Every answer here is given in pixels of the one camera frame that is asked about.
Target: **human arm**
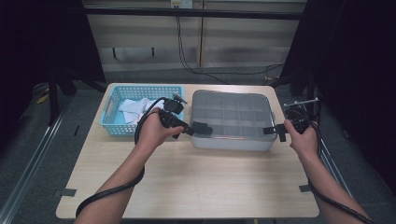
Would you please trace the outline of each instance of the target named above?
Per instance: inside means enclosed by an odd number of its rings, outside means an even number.
[[[315,130],[309,127],[303,134],[299,134],[289,120],[285,120],[284,124],[290,133],[290,146],[296,151],[315,189],[320,194],[368,217],[363,208],[335,181],[319,159],[318,139]],[[328,223],[361,223],[356,218],[323,202],[321,199],[318,202]]]
[[[151,154],[165,141],[166,137],[183,131],[183,127],[164,128],[157,113],[159,108],[154,108],[152,111],[154,113],[151,113],[144,122],[139,134],[139,141],[134,149],[97,192],[112,189],[134,180]],[[88,204],[78,215],[75,223],[119,223],[133,190],[134,188],[130,188]]]

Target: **plastic basket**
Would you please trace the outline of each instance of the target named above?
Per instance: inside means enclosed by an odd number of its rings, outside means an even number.
[[[161,97],[173,99],[174,93],[184,97],[181,86],[115,86],[107,99],[100,118],[100,124],[111,136],[134,136],[136,125],[125,123],[124,116],[119,111],[120,104],[126,99],[139,101],[143,98],[156,100]],[[183,120],[184,112],[176,115]]]

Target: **container lid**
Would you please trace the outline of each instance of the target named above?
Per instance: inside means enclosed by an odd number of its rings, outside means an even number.
[[[274,141],[276,134],[263,128],[275,127],[265,95],[222,91],[196,91],[192,96],[191,127],[194,137]]]

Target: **table top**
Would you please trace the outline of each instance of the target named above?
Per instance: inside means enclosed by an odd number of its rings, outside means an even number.
[[[70,176],[56,215],[74,218],[78,205],[93,195],[120,166],[134,147],[132,137],[112,137],[100,123],[110,90],[107,88],[90,132]],[[259,93],[268,97],[275,123],[284,120],[271,87],[181,85],[185,90],[184,120],[191,117],[191,99],[197,90]],[[307,184],[303,166],[287,142],[278,139],[266,152],[196,148],[181,134],[165,141],[146,163],[143,180],[134,188],[124,218],[266,218],[316,217],[318,206]]]

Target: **person's left hand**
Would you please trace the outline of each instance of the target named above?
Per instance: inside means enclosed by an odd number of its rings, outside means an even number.
[[[168,136],[172,136],[184,131],[182,126],[175,128],[164,128],[160,121],[159,107],[151,110],[139,134],[138,145],[156,148],[160,146]]]

